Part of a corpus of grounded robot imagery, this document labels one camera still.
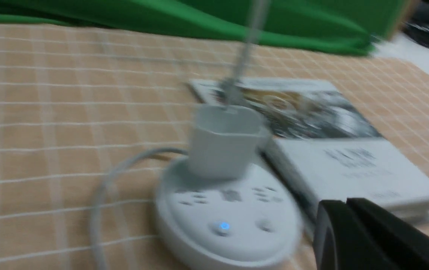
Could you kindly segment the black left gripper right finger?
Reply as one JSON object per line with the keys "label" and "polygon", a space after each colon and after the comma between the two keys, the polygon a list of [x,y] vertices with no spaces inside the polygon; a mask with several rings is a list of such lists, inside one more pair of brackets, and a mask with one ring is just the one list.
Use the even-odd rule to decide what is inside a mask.
{"label": "black left gripper right finger", "polygon": [[346,204],[401,270],[429,270],[429,236],[365,198],[348,198]]}

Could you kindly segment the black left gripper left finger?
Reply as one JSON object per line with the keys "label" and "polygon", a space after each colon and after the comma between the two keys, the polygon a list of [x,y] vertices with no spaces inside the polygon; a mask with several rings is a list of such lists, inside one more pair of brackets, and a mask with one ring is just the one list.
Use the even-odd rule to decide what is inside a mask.
{"label": "black left gripper left finger", "polygon": [[318,270],[398,270],[342,201],[318,204],[312,249]]}

